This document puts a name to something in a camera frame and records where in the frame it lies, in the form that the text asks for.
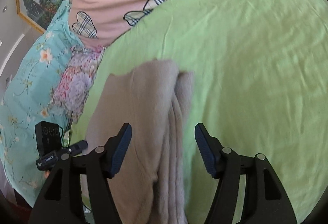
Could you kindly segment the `beige knit sweater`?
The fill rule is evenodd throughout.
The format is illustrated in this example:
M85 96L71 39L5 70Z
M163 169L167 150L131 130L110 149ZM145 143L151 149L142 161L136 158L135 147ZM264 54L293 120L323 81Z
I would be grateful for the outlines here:
M108 181L123 223L186 223L182 140L193 86L193 73L172 60L107 78L86 139L93 150L123 124L132 127L122 167Z

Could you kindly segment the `green white paper package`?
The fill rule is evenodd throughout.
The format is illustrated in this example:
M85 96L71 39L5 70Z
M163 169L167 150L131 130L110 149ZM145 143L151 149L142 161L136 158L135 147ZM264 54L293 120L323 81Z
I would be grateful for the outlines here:
M63 147L69 147L70 145L70 140L71 140L71 131L68 130L63 134L63 138L62 138L62 146Z

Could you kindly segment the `teal floral pillow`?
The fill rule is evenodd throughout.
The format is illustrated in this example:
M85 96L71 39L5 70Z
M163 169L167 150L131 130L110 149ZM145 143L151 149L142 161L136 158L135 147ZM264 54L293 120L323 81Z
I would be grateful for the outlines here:
M10 185L33 206L45 182L37 169L35 126L41 121L68 125L65 115L49 107L51 92L71 58L82 46L68 25L69 1L63 1L46 32L27 52L1 99L1 163Z

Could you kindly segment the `purple pink floral pillow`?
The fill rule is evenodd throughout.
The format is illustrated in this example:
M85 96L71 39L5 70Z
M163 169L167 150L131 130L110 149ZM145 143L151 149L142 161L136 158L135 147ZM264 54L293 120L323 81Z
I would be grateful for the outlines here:
M67 67L61 73L57 87L51 91L49 106L54 114L63 114L72 122L78 121L105 50L101 45L91 49L76 45L71 48Z

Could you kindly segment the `green bed sheet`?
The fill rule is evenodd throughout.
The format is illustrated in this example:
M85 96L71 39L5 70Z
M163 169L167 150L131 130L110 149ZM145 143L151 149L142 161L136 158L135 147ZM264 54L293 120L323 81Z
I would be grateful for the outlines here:
M186 215L203 223L216 182L194 137L267 156L302 222L327 187L327 0L168 0L106 49L77 124L85 137L110 74L172 59L195 74L183 137Z

